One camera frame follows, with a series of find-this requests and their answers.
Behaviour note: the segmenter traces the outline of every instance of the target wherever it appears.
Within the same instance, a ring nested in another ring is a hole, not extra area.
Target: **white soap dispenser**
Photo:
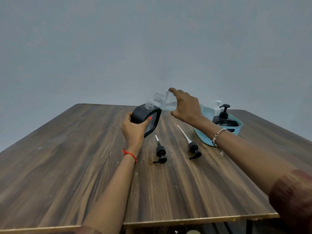
[[[216,101],[212,101],[212,103],[216,103],[216,107],[214,107],[213,109],[215,110],[215,116],[219,116],[221,112],[220,104],[222,103],[222,101],[216,100]]]

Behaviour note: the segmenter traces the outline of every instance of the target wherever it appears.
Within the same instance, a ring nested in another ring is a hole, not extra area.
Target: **person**
[[[269,196],[270,204],[293,232],[312,233],[312,177],[227,130],[220,132],[220,126],[202,115],[197,98],[182,90],[170,88],[169,91],[177,98],[177,108],[171,112],[175,118],[210,139],[219,132],[216,144]],[[123,160],[77,234],[117,234],[121,230],[136,156],[150,121],[148,118],[142,124],[133,124],[130,118],[131,113],[127,113],[121,126],[128,145]]]

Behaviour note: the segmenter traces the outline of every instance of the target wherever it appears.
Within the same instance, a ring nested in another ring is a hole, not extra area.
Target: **hand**
[[[121,131],[126,139],[128,149],[127,151],[133,153],[135,156],[138,154],[142,147],[144,139],[144,131],[150,122],[150,118],[147,118],[145,122],[141,124],[134,124],[130,122],[132,112],[126,114],[126,118],[121,125]]]
[[[175,88],[170,88],[169,91],[177,98],[177,109],[172,111],[171,115],[189,125],[194,125],[203,116],[198,98]]]

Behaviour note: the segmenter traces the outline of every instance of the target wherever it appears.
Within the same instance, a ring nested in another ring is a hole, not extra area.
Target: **table edge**
[[[124,222],[123,228],[129,227],[158,227],[158,226],[176,226],[189,224],[205,224],[211,222],[234,222],[238,220],[258,220],[279,218],[278,213],[253,214],[253,215],[238,215],[238,216],[224,216],[224,217],[204,217],[204,218],[186,218],[176,220],[163,221],[142,221],[142,222]],[[60,227],[42,227],[42,228],[16,228],[16,229],[0,229],[0,234],[4,233],[51,233],[51,232],[75,232],[81,225],[60,226]]]

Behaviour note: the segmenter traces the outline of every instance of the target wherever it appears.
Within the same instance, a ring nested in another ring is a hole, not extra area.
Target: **red thread bracelet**
[[[125,156],[126,154],[130,154],[130,155],[135,159],[135,164],[136,164],[136,162],[137,162],[138,160],[137,160],[136,157],[133,155],[133,153],[130,153],[130,152],[126,151],[124,148],[123,148],[122,151],[124,152],[124,156]]]

